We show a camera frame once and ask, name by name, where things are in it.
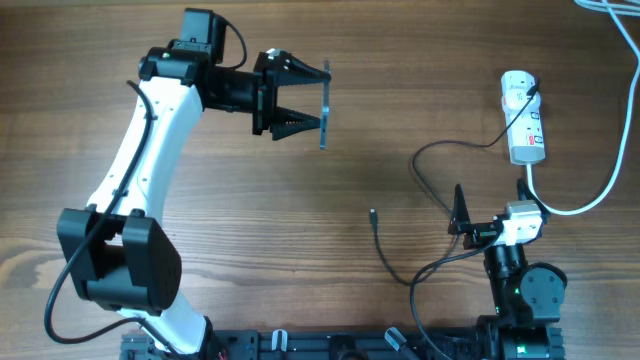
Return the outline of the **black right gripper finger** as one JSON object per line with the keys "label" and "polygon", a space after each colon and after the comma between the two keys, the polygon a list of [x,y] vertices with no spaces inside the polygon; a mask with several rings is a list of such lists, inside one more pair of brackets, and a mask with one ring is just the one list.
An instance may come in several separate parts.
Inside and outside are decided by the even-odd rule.
{"label": "black right gripper finger", "polygon": [[549,219],[551,217],[551,213],[548,208],[542,204],[542,202],[533,194],[533,192],[529,189],[526,181],[523,178],[519,178],[516,182],[517,194],[518,198],[521,201],[531,200],[536,203],[538,208],[541,211],[541,217],[543,219]]}
{"label": "black right gripper finger", "polygon": [[462,225],[469,224],[470,217],[467,209],[467,203],[461,184],[457,184],[454,189],[454,204],[451,211],[450,224]]}

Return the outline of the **smartphone with blue screen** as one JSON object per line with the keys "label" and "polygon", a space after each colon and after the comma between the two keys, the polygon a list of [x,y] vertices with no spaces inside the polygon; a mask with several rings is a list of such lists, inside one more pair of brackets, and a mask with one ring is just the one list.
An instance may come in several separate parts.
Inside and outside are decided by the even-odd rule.
{"label": "smartphone with blue screen", "polygon": [[322,93],[322,108],[321,108],[321,117],[320,117],[320,149],[325,150],[327,144],[327,132],[328,132],[328,121],[330,115],[330,82],[331,80],[325,80],[323,82],[323,93]]}

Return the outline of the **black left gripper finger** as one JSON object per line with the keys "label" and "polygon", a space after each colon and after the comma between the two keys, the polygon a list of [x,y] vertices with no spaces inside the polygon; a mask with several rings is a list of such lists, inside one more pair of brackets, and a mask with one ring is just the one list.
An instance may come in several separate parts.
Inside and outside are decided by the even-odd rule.
{"label": "black left gripper finger", "polygon": [[329,83],[327,71],[307,65],[290,53],[281,53],[274,59],[274,82],[278,87]]}
{"label": "black left gripper finger", "polygon": [[270,132],[273,141],[279,141],[297,133],[318,129],[320,119],[309,114],[277,107],[271,118]]}

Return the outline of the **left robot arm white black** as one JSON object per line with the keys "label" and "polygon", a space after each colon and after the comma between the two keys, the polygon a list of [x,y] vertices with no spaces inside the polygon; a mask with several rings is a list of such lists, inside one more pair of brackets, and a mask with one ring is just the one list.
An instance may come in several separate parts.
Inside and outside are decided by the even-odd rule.
{"label": "left robot arm white black", "polygon": [[163,357],[226,358],[210,320],[180,292],[182,261],[162,228],[175,166],[207,109],[248,113],[253,133],[274,140],[324,130],[325,117],[280,107],[277,92],[330,80],[328,69],[281,49],[262,52],[250,72],[221,66],[204,44],[150,50],[133,86],[134,115],[106,177],[85,208],[66,209],[58,220],[61,278],[122,323],[139,324]]}

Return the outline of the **white power strip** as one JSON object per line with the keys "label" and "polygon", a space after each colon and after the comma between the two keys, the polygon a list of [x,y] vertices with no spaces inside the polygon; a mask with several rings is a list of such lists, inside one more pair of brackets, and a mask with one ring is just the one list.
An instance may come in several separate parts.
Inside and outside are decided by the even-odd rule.
{"label": "white power strip", "polygon": [[526,71],[510,70],[501,77],[501,90],[511,163],[524,166],[541,162],[546,154],[539,81]]}

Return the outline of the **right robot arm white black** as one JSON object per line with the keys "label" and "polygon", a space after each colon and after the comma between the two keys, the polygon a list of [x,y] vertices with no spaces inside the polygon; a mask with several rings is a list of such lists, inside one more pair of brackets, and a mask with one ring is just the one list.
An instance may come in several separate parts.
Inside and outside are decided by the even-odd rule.
{"label": "right robot arm white black", "polygon": [[564,359],[560,308],[566,274],[549,263],[529,263],[524,246],[542,236],[549,210],[517,181],[518,199],[489,222],[474,223],[463,188],[456,185],[448,233],[462,235],[466,250],[484,254],[495,314],[477,319],[482,359]]}

